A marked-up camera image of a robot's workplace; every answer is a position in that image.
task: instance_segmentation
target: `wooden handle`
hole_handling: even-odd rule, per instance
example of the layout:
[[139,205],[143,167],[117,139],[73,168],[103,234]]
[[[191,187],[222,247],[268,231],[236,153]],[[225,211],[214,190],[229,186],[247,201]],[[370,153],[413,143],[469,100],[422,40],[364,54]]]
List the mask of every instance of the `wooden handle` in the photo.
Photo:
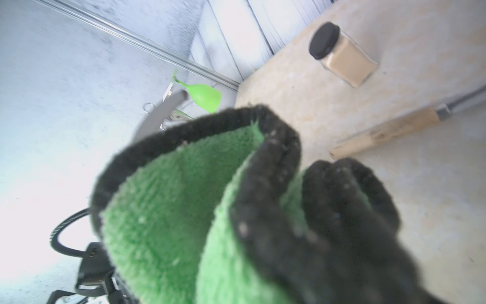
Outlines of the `wooden handle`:
[[439,122],[435,107],[429,106],[353,135],[338,143],[329,153],[332,159],[338,160]]

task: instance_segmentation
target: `green plastic funnel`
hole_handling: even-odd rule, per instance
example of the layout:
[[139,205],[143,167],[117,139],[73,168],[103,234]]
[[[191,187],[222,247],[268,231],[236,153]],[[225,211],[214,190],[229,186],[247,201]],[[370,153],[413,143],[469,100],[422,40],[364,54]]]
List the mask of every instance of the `green plastic funnel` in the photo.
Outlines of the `green plastic funnel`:
[[173,80],[187,89],[194,102],[209,113],[214,113],[221,102],[221,92],[208,85],[187,85],[173,76]]

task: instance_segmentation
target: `microfiber cloth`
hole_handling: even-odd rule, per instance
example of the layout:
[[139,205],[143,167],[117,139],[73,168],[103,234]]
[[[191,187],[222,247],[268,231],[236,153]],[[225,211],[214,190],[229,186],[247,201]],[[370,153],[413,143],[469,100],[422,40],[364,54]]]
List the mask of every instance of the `microfiber cloth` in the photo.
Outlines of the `microfiber cloth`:
[[144,304],[429,303],[372,171],[300,152],[264,106],[152,135],[100,175],[94,230]]

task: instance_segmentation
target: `white wall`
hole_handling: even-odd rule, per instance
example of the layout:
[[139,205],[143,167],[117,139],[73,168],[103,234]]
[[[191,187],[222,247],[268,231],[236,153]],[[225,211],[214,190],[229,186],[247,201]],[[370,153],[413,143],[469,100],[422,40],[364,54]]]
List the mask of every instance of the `white wall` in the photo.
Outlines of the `white wall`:
[[[190,35],[174,49],[188,54]],[[49,234],[87,206],[96,176],[173,70],[35,1],[0,0],[0,303],[43,304],[56,289],[72,290],[80,259],[50,249]],[[87,220],[63,239],[83,250],[93,240]]]
[[332,5],[331,0],[204,1],[191,54],[239,82]]

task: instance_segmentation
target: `metal frame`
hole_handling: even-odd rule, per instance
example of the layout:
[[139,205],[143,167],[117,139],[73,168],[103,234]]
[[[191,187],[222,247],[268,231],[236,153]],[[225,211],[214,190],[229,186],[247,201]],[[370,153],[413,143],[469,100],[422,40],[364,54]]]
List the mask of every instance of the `metal frame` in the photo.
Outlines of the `metal frame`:
[[118,39],[121,39],[133,46],[138,47],[139,49],[151,53],[162,60],[175,64],[176,66],[186,69],[196,75],[207,78],[229,89],[235,91],[238,90],[238,85],[240,83],[238,83],[237,81],[229,79],[228,77],[223,76],[215,71],[209,70],[193,61],[184,59],[181,56],[172,53],[168,49],[160,45],[157,45],[154,42],[151,42],[137,34],[134,34],[129,30],[124,29],[121,26],[116,25],[92,12],[89,12],[76,4],[68,3],[62,0],[35,0],[35,1],[47,7],[53,8],[69,17],[72,17],[74,19],[90,24],[94,27],[97,27],[100,30],[110,35],[113,35]]

